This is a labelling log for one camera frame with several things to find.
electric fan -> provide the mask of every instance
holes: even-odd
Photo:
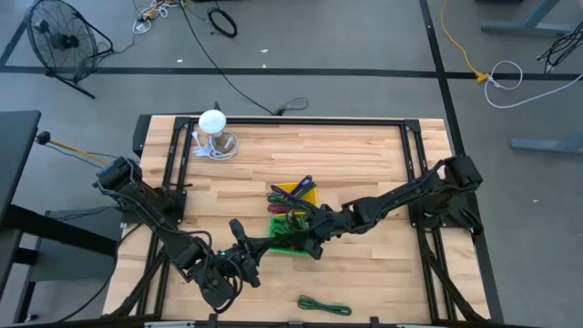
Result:
[[[99,51],[93,31],[109,43]],[[111,40],[71,5],[61,0],[37,0],[26,12],[26,32],[46,75],[95,99],[77,83],[97,70],[99,61],[114,53]]]

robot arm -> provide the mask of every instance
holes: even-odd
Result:
[[[445,167],[445,177],[438,170]],[[391,190],[379,197],[364,197],[342,205],[334,212],[327,205],[312,207],[306,213],[311,231],[303,248],[318,260],[322,256],[322,243],[343,233],[362,234],[372,229],[391,210],[405,204],[418,204],[424,215],[446,215],[448,201],[455,196],[474,191],[482,183],[474,163],[469,157],[458,156],[438,161],[421,177]]]
[[[444,179],[438,174],[442,167],[445,167]],[[339,212],[333,211],[325,204],[320,208],[311,206],[305,215],[310,228],[297,231],[298,236],[295,236],[294,240],[301,240],[303,248],[318,260],[322,256],[322,244],[334,236],[340,237],[344,233],[365,233],[390,210],[405,204],[417,204],[425,216],[445,215],[450,199],[476,190],[481,182],[482,178],[469,157],[458,156],[440,160],[433,169],[418,179],[382,196],[365,197],[343,204]],[[172,215],[173,211],[181,210],[178,203],[167,190],[152,189],[144,183],[141,169],[131,159],[118,158],[99,171],[94,187],[116,200],[122,210],[133,211],[159,236],[172,264],[187,282],[196,282],[204,300],[217,313],[229,308],[240,294],[243,282],[248,282],[252,287],[261,285],[257,267],[261,256],[270,246],[275,243],[277,246],[286,246],[285,241],[249,238],[240,222],[233,219],[230,228],[236,243],[226,251],[214,253],[211,248],[212,239],[206,231],[178,229],[178,222],[173,220]],[[209,242],[197,237],[200,234],[206,234]],[[447,279],[445,285],[453,286],[448,287],[453,288],[452,294],[454,296],[456,292],[459,294],[461,299],[456,303],[464,312],[465,300],[461,293],[446,274],[437,272],[441,269],[438,264],[432,263],[435,256],[432,257],[428,245],[426,248],[427,250],[422,249],[424,258],[430,262],[440,279],[445,276]]]

wooden table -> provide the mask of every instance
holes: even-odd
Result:
[[[140,166],[144,181],[154,187],[162,181],[174,118],[155,116],[149,123]],[[419,122],[431,168],[451,156],[445,124],[442,119]],[[407,182],[398,128],[245,124],[228,129],[239,137],[238,155],[227,161],[189,159],[186,183],[192,186],[187,187],[185,220],[180,226],[209,231],[215,251],[234,242],[228,224],[232,218],[241,221],[249,236],[267,234],[270,214],[265,194],[272,183],[294,182],[310,174],[318,185],[319,204],[338,210],[348,200],[381,195]],[[416,156],[413,160],[419,172]],[[177,160],[174,173],[178,167]],[[451,228],[442,229],[442,235],[452,280],[476,311],[488,317],[469,233]],[[149,229],[142,227],[120,247],[104,313],[117,308],[142,275],[149,239]],[[391,211],[364,235],[345,234],[323,248],[319,261],[268,252],[259,268],[261,287],[246,284],[219,320],[367,323],[378,316],[381,323],[430,322],[416,232],[406,207]],[[440,315],[445,318],[442,290],[434,280]],[[155,290],[150,288],[150,311]],[[349,305],[353,315],[300,310],[296,306],[300,294]],[[170,268],[163,319],[207,320],[210,312],[199,287],[186,284]]]

yellow wire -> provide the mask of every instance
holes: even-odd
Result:
[[[462,50],[462,54],[464,54],[464,58],[465,58],[465,62],[467,63],[467,66],[470,67],[470,69],[474,72],[474,74],[476,74],[476,80],[478,82],[484,82],[485,80],[488,79],[488,77],[490,76],[487,73],[483,73],[478,71],[477,69],[475,69],[472,64],[470,63],[470,60],[467,58],[467,53],[465,52],[465,49],[460,46],[460,44],[458,44],[453,38],[452,36],[449,34],[449,32],[447,32],[447,28],[445,28],[445,23],[444,23],[444,12],[445,12],[445,7],[447,6],[447,0],[444,1],[444,4],[441,6],[441,27],[444,29],[445,35],[447,36],[447,38],[449,39],[449,41],[451,41],[455,46],[457,46],[460,50]]]
[[[88,152],[84,151],[83,149],[79,149],[77,147],[69,146],[69,145],[66,145],[64,143],[61,143],[61,142],[58,142],[58,141],[54,141],[53,139],[49,140],[48,142],[49,143],[52,143],[55,146],[59,146],[61,148],[64,148],[64,149],[69,149],[69,150],[72,150],[72,151],[76,151],[76,152],[78,152],[80,154],[83,154],[83,155],[89,157],[90,159],[93,159],[96,162],[99,162],[99,163],[101,163],[103,165],[107,165],[107,162],[106,161],[104,161],[103,159],[97,158],[97,157],[89,154]]]

gray floor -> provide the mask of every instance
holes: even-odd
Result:
[[[17,28],[28,1],[4,0],[0,44]],[[127,1],[70,3],[112,37],[116,48],[131,42],[133,6]],[[380,68],[433,70],[423,19],[416,1],[407,0],[240,0],[221,2],[237,21],[240,35],[212,36],[210,27],[192,18],[201,41],[223,67]],[[467,72],[459,51],[439,27],[441,0],[429,0],[447,71]],[[479,19],[524,17],[533,2],[492,5],[450,0],[446,23],[478,69],[499,60],[516,61],[528,73],[542,71],[536,55],[551,44],[529,36],[484,34]],[[195,5],[201,15],[209,4]],[[583,12],[575,0],[560,2],[549,23],[576,25]],[[266,54],[262,49],[269,49]],[[580,73],[575,53],[557,68]],[[39,66],[24,36],[8,65]],[[127,53],[105,67],[210,67],[189,34],[180,11],[155,22]],[[501,71],[512,71],[501,67]],[[310,107],[291,115],[393,118],[444,118],[436,79],[396,77],[232,77],[232,82],[270,108],[293,97]],[[498,103],[532,97],[564,82],[525,82],[517,91],[492,90]],[[261,115],[217,76],[94,75],[81,82],[96,94],[90,100],[42,75],[0,74],[0,110],[39,109],[40,128],[54,138],[111,154],[128,154],[139,114],[197,111],[218,100],[228,114]],[[484,100],[484,88],[472,80],[450,80],[466,152],[485,183],[478,192],[491,261],[508,323],[544,327],[580,326],[583,303],[583,196],[577,156],[516,152],[510,138],[564,138],[581,130],[580,84],[521,108],[501,110]],[[84,209],[109,204],[91,188],[95,170],[52,149],[35,146],[18,187],[15,203],[32,210]],[[13,270],[13,285],[24,275]],[[43,321],[72,312],[100,281],[47,282],[39,285],[32,310]],[[0,323],[11,300],[0,304]],[[100,314],[104,295],[77,318]]]

